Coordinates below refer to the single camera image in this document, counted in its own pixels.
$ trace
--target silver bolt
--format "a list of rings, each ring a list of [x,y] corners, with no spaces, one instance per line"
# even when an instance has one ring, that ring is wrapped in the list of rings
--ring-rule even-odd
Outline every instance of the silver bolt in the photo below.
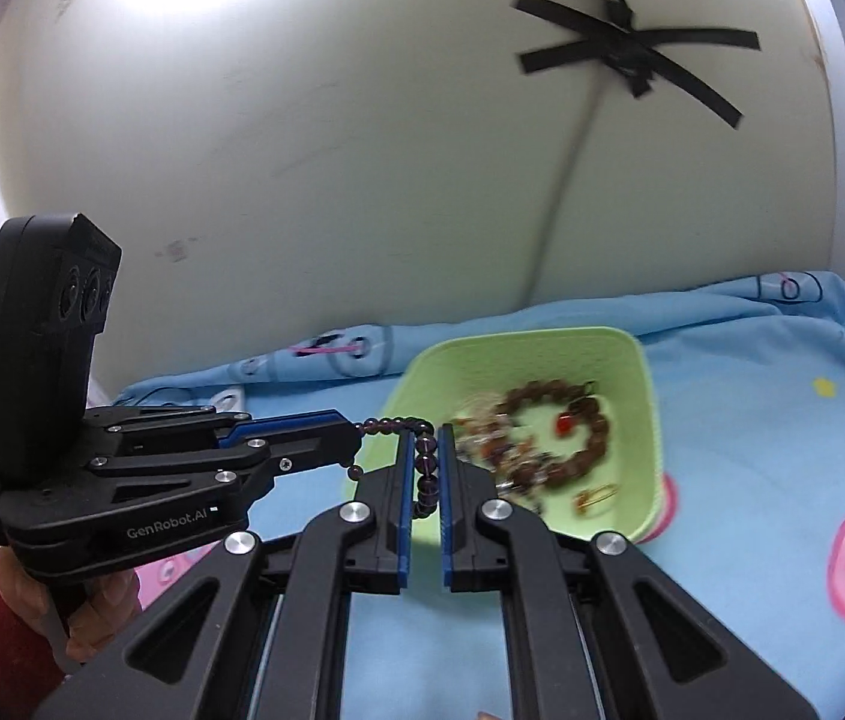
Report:
[[[599,533],[597,549],[603,555],[622,555],[626,551],[626,538],[622,533],[616,533],[616,531]]]
[[[486,519],[506,519],[513,513],[513,505],[501,498],[493,498],[482,505],[482,512]]]
[[[362,522],[370,515],[370,508],[362,501],[349,501],[339,507],[339,517],[347,522]]]
[[[256,546],[256,537],[247,531],[236,531],[226,536],[223,544],[226,546],[226,551],[232,555],[245,555],[246,552],[253,551],[253,547]]]

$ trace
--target red bead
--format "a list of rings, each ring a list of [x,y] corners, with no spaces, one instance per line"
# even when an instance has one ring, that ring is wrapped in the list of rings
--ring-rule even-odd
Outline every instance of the red bead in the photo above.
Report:
[[[556,435],[561,439],[573,435],[576,429],[576,418],[568,412],[563,412],[556,418]]]

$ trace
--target blue bed sheet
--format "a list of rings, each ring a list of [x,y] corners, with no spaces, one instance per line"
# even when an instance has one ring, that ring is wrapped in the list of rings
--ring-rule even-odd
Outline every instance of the blue bed sheet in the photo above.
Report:
[[[256,416],[333,408],[364,419],[378,415],[398,375],[434,343],[579,325],[618,327],[645,345],[664,464],[679,490],[671,525],[642,547],[646,554],[823,720],[842,717],[845,560],[834,541],[845,521],[845,283],[833,274],[568,300],[451,325],[352,327],[141,382],[117,402],[205,403],[239,384]],[[312,353],[333,346],[350,351]],[[341,469],[281,479],[253,506],[253,528],[263,538],[299,530],[341,501],[343,481]],[[440,579],[438,555],[418,549],[404,594],[354,598],[344,719],[510,716],[498,598],[450,595]]]

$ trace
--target purple bead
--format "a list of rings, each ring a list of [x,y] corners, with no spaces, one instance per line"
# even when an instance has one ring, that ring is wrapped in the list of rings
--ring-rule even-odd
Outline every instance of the purple bead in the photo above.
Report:
[[[416,490],[419,490],[420,495],[439,494],[439,480],[435,476],[421,477],[419,482],[416,482]]]
[[[416,439],[416,452],[421,455],[431,455],[436,451],[436,440],[432,436],[421,436]]]
[[[436,466],[438,466],[438,461],[432,455],[416,455],[416,461],[414,462],[413,466],[415,469],[419,471],[421,474],[434,474],[436,472]]]

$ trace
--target green basket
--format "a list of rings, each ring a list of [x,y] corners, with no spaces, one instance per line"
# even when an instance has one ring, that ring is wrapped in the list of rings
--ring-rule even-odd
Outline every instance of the green basket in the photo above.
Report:
[[[652,382],[640,343],[611,327],[534,330],[474,338],[456,338],[426,349],[411,363],[381,416],[419,416],[439,427],[480,392],[505,394],[532,380],[565,379],[570,384],[597,382],[602,412],[610,421],[606,457],[582,480],[543,493],[543,519],[549,528],[578,538],[613,530],[637,541],[652,528],[663,505],[663,459]],[[556,405],[540,405],[520,415],[539,449],[567,456],[580,449],[586,430],[557,439]],[[395,437],[365,442],[357,461],[366,470],[392,463]],[[576,514],[573,497],[583,488],[613,483],[618,492]],[[347,485],[352,496],[354,485]],[[413,523],[416,542],[439,544],[439,517]]]

